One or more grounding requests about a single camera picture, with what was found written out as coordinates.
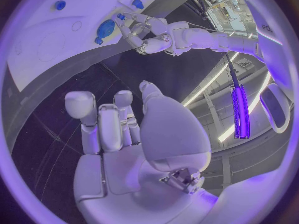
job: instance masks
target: black floor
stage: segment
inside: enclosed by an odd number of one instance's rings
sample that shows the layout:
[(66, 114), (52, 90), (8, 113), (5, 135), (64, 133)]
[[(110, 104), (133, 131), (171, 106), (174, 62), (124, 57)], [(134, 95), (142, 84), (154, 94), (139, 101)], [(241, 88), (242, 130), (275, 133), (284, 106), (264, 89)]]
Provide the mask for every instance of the black floor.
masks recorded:
[[(207, 26), (185, 6), (171, 13), (167, 20), (188, 20)], [(83, 154), (80, 121), (72, 119), (65, 110), (67, 92), (91, 91), (99, 106), (112, 103), (116, 92), (131, 90), (132, 107), (140, 123), (143, 113), (139, 83), (142, 80), (155, 83), (165, 95), (181, 102), (220, 58), (221, 53), (210, 49), (191, 50), (179, 57), (163, 52), (142, 56), (131, 50), (75, 75), (35, 109), (19, 133), (12, 157), (21, 176), (35, 195), (64, 221), (85, 223), (73, 196), (74, 173)]]

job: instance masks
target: humanoid robot hand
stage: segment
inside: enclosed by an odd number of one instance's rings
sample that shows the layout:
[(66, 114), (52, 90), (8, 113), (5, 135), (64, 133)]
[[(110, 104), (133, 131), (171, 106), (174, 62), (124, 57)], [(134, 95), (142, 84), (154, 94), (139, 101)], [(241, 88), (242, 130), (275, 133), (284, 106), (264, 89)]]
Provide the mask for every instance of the humanoid robot hand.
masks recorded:
[[(130, 30), (124, 19), (137, 22)], [(263, 56), (257, 39), (240, 36), (228, 36), (224, 32), (208, 32), (202, 28), (189, 28), (186, 21), (167, 24), (164, 18), (150, 17), (144, 14), (124, 12), (119, 14), (115, 23), (124, 39), (140, 54), (152, 54), (160, 51), (179, 56), (190, 49), (210, 48), (216, 52), (237, 51), (255, 56), (263, 62)], [(156, 37), (141, 40), (142, 31), (151, 31)]]

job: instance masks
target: purple led strip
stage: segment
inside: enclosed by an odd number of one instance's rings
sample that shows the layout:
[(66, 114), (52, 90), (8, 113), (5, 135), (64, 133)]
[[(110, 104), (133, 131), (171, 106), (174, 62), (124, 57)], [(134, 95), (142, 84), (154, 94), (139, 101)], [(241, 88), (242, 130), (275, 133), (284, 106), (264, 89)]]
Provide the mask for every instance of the purple led strip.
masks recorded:
[(236, 89), (233, 89), (232, 91), (232, 101), (233, 101), (234, 119), (235, 119), (235, 138), (240, 138), (239, 102), (238, 102)]
[(248, 112), (248, 103), (246, 98), (246, 93), (244, 86), (241, 85), (241, 92), (243, 97), (243, 104), (244, 104), (244, 112), (245, 112), (245, 121), (246, 121), (246, 137), (250, 137), (250, 119), (249, 119), (249, 112)]

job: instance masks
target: dark floor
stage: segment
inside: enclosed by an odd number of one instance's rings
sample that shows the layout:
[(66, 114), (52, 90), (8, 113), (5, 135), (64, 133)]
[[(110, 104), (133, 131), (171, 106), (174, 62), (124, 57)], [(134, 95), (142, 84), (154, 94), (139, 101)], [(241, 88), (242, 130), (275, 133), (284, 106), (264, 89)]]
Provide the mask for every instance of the dark floor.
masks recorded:
[[(185, 6), (171, 13), (167, 20), (188, 20), (207, 26)], [(66, 93), (91, 91), (99, 106), (112, 103), (119, 90), (131, 90), (132, 107), (140, 123), (143, 114), (139, 83), (142, 80), (155, 83), (165, 95), (181, 102), (220, 58), (221, 53), (210, 49), (191, 50), (179, 57), (163, 52), (142, 56), (131, 50), (75, 75), (35, 109), (19, 133), (12, 158), (21, 176), (35, 195), (64, 221), (85, 223), (73, 196), (74, 173), (83, 154), (80, 121), (66, 112)]]

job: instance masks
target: robotic arm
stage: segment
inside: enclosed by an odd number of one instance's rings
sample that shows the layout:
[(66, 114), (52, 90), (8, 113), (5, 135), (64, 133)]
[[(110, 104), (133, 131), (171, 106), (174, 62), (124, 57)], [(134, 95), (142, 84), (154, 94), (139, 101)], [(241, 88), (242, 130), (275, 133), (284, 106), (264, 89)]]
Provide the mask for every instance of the robotic arm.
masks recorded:
[[(124, 19), (132, 19), (137, 24), (130, 30)], [(189, 28), (185, 21), (167, 24), (163, 18), (154, 18), (144, 14), (124, 12), (119, 14), (115, 23), (123, 37), (140, 54), (152, 54), (165, 51), (167, 54), (179, 56), (190, 49), (210, 48), (216, 52), (236, 51), (255, 56), (263, 62), (263, 56), (257, 39), (228, 36), (224, 32), (208, 32), (201, 28)], [(143, 30), (151, 31), (154, 38), (141, 40), (138, 37)]]

